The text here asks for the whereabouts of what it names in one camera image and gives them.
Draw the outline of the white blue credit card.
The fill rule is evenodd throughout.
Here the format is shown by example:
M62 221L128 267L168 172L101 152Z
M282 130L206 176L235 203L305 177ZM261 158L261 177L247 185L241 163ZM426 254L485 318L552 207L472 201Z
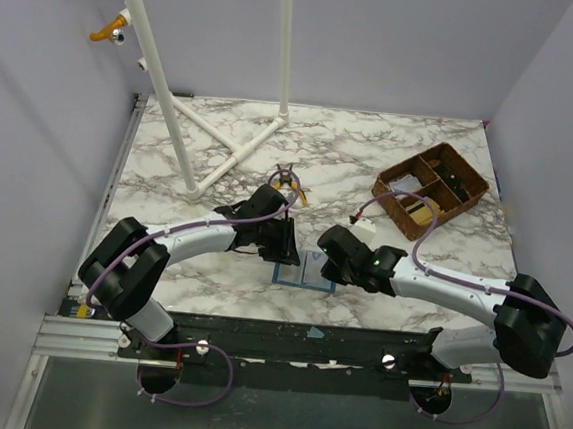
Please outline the white blue credit card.
M306 253L305 272L303 274L306 281L316 281L321 279L321 268L325 262L325 255L316 251Z

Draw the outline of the blue card holder wallet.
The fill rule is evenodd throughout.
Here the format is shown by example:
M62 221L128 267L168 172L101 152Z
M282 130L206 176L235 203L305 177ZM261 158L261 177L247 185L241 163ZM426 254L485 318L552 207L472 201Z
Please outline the blue card holder wallet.
M300 265L284 265L276 264L273 274L272 282L274 284L281 284L283 286L290 286L295 288L303 288L306 290L313 290L317 292L334 293L336 284L329 279L321 276L320 280L307 281L304 279L303 274L305 273L305 261L306 253L314 250L301 249L299 251Z

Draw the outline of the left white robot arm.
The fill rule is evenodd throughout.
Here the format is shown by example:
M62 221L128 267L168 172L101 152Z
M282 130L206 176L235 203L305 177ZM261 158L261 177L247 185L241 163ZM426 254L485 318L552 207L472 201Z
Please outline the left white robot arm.
M198 219L165 226L146 226L125 217L81 263L77 276L109 317L142 335L155 359L169 357L177 345L175 322L153 297L165 269L209 253L257 246L267 262L299 265L294 203L263 184L247 200L215 208Z

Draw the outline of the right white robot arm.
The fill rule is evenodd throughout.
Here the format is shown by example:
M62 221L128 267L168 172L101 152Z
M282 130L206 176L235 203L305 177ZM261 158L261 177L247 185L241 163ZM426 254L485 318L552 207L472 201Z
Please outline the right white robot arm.
M400 248L372 250L341 225L317 243L328 258L322 276L329 281L420 299L476 320L474 327L437 330L432 344L415 353L420 376L433 380L450 368L497 362L535 379L549 375L567 326L535 278L479 278L418 263Z

